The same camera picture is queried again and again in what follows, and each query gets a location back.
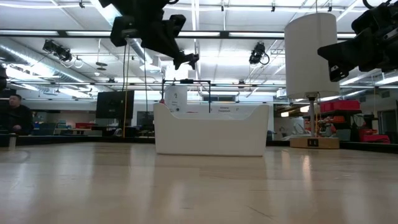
equipment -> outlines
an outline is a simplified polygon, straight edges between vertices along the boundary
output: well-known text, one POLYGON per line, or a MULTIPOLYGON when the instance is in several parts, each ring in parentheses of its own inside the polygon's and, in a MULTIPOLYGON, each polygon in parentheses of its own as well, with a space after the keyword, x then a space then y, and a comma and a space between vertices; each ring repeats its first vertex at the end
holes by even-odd
POLYGON ((3 89, 5 89, 7 87, 7 73, 6 73, 6 69, 2 67, 2 65, 0 65, 0 91, 3 91, 3 89))
POLYGON ((110 4, 122 14, 116 17, 112 27, 111 42, 125 46, 126 37, 138 36, 142 39, 141 47, 155 50, 174 59, 175 69, 189 62, 195 69, 199 55, 185 55, 180 51, 175 38, 179 35, 186 18, 184 15, 171 15, 162 20, 163 8, 167 4, 176 4, 179 0, 99 0, 102 7, 110 4))
POLYGON ((258 63, 261 63, 262 65, 267 65, 269 63, 269 56, 266 53, 266 47, 264 46, 264 43, 258 42, 256 46, 254 47, 253 51, 251 52, 249 62, 251 65, 256 65, 258 63), (268 58, 267 63, 262 63, 261 59, 266 56, 268 58))
POLYGON ((72 60, 70 49, 65 49, 52 40, 45 40, 43 50, 48 54, 54 54, 54 56, 63 62, 70 62, 72 60))
POLYGON ((347 77, 357 66, 361 72, 398 68, 398 1, 391 5, 390 2, 372 7, 363 0, 369 10, 351 24, 356 37, 318 49, 318 55, 329 61, 332 82, 347 77))
POLYGON ((124 112, 126 111, 126 119, 132 119, 134 91, 127 91, 127 108, 124 107, 125 100, 125 91, 98 93, 96 118, 124 120, 124 112))

ceiling beam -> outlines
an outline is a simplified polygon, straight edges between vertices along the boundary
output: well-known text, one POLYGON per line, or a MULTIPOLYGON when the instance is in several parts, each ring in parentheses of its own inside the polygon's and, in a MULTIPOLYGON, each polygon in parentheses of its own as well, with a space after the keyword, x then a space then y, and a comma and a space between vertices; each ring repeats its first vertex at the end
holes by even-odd
MULTIPOLYGON (((0 29, 0 37, 43 37, 43 38, 91 38, 108 39, 108 30, 28 30, 28 29, 0 29)), ((337 33, 338 40, 351 40, 355 33, 337 33)), ((284 40, 283 32, 275 31, 234 31, 234 30, 195 30, 181 31, 178 39, 247 39, 247 40, 284 40)))

metal rod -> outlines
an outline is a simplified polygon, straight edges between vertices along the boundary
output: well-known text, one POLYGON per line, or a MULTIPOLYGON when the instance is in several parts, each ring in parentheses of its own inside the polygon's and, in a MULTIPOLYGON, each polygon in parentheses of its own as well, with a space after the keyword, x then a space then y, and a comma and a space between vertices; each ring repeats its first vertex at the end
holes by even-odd
POLYGON ((311 136, 315 137, 315 107, 314 101, 310 100, 310 119, 311 119, 311 136))
POLYGON ((209 113, 211 112, 211 81, 209 83, 209 113))

red crate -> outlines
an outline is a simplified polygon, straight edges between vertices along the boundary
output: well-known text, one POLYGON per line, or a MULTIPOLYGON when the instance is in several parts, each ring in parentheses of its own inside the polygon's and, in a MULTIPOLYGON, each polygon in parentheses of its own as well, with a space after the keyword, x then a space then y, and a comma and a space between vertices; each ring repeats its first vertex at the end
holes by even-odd
POLYGON ((333 102, 321 103, 321 113, 333 110, 333 102))
POLYGON ((339 100, 333 102, 333 110, 360 110, 358 100, 339 100))

metal pipe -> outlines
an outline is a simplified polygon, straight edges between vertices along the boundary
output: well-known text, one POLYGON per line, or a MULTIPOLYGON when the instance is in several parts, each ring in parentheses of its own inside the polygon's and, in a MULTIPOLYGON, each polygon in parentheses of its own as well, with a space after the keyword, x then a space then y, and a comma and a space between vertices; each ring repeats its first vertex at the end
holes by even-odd
POLYGON ((314 100, 310 100, 311 136, 315 137, 315 107, 314 100))

